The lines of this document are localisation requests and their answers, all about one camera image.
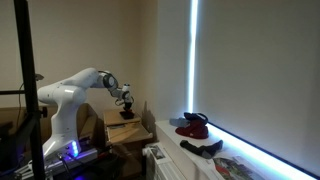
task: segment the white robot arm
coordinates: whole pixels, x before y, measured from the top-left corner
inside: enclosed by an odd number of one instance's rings
[[[38,90],[39,101],[45,104],[57,104],[58,110],[52,116],[52,135],[43,144],[45,165],[55,163],[58,155],[68,154],[74,157],[81,152],[78,142],[76,114],[79,106],[86,100],[88,88],[107,88],[112,97],[125,104],[124,110],[131,111],[133,98],[129,85],[118,87],[115,77],[108,71],[97,71],[87,68],[74,76],[41,87]]]

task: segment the black metal frame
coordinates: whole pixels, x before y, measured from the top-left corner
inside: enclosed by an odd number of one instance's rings
[[[19,150],[16,150],[16,152],[19,153],[25,139],[30,137],[34,179],[43,180],[45,179],[45,171],[40,130],[41,112],[37,96],[28,2],[26,0],[14,0],[14,7],[24,91],[0,91],[0,95],[25,94],[27,117],[16,132],[16,141],[13,143],[17,144],[16,147]]]

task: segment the red object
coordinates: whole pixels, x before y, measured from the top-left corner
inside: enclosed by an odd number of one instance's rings
[[[176,133],[181,136],[187,136],[194,139],[206,139],[209,137],[208,127],[203,120],[190,121],[187,127],[178,127]]]

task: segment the black pole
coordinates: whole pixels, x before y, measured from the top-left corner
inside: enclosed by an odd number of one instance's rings
[[[29,19],[28,2],[14,0],[20,58],[25,89],[26,108],[34,127],[30,134],[32,168],[36,180],[45,179],[43,151],[40,131],[40,111],[38,105],[36,75],[34,69],[31,28]]]

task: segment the white blind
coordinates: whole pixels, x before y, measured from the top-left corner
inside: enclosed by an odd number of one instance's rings
[[[199,1],[194,112],[320,175],[320,1]]]

